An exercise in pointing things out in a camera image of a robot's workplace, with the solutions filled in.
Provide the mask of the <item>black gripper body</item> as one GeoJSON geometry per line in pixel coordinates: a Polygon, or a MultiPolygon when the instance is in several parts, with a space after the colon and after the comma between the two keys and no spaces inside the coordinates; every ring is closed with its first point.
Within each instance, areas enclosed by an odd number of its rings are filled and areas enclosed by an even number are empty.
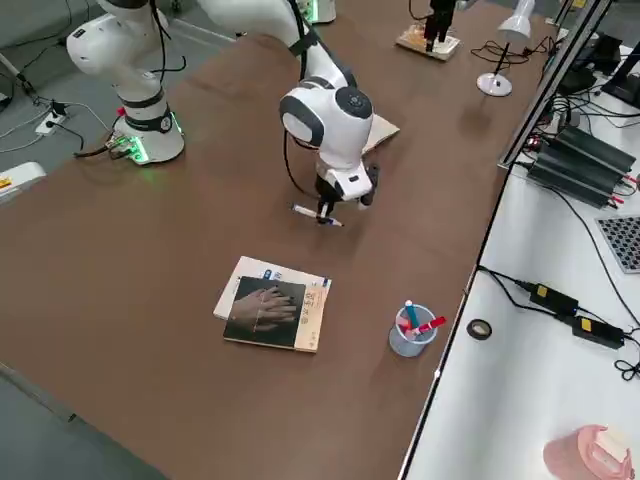
{"type": "Polygon", "coordinates": [[[360,163],[351,170],[328,168],[316,175],[315,189],[324,201],[356,202],[361,209],[368,208],[374,200],[379,183],[379,167],[360,163]]]}
{"type": "Polygon", "coordinates": [[[456,0],[431,0],[430,18],[437,24],[450,24],[456,10],[456,0]]]}

